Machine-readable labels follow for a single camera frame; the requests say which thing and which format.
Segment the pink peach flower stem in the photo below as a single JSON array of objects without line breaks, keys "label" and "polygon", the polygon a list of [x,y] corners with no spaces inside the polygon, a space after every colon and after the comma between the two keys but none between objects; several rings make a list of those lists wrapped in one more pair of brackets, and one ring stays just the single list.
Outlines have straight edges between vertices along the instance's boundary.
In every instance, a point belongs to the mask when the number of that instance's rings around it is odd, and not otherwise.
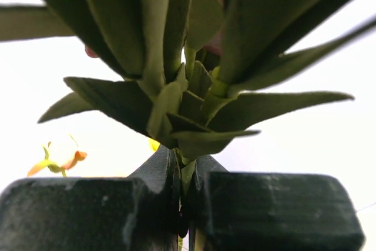
[{"label": "pink peach flower stem", "polygon": [[27,177],[37,175],[43,170],[50,173],[61,174],[67,177],[67,171],[73,169],[78,163],[88,157],[76,139],[71,135],[58,136],[42,144],[43,158],[34,163],[27,173]]}]

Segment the yellow flower stem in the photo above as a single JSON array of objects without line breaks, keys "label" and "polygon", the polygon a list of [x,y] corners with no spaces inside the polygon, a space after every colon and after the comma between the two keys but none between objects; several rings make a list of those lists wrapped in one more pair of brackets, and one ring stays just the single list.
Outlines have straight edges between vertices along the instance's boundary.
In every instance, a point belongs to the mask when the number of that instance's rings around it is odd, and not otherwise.
[{"label": "yellow flower stem", "polygon": [[149,146],[153,152],[156,152],[160,146],[160,143],[154,139],[149,138]]}]

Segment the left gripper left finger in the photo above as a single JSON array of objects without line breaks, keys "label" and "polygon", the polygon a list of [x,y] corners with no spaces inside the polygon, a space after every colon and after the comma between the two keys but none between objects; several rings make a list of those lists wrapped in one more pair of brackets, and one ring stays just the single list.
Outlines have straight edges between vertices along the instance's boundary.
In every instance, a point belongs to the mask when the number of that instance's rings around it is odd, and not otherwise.
[{"label": "left gripper left finger", "polygon": [[2,250],[177,250],[179,175],[160,147],[125,178],[25,178],[1,194]]}]

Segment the mauve flower stem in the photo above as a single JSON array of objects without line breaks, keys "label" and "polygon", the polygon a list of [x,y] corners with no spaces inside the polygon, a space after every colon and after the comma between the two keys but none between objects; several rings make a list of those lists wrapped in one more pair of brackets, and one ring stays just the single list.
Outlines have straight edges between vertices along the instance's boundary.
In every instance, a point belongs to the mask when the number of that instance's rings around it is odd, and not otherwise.
[{"label": "mauve flower stem", "polygon": [[119,82],[67,77],[41,122],[99,110],[175,151],[188,190],[195,163],[251,126],[343,101],[341,92],[266,93],[373,27],[288,49],[350,0],[44,0],[1,6],[1,41],[76,36]]}]

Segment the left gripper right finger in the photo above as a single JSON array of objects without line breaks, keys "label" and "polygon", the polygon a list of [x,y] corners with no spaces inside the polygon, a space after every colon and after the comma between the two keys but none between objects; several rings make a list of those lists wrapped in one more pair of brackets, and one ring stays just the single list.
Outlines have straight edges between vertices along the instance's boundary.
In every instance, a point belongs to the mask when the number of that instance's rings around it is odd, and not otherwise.
[{"label": "left gripper right finger", "polygon": [[190,250],[360,250],[350,197],[328,175],[229,172],[196,163],[188,198]]}]

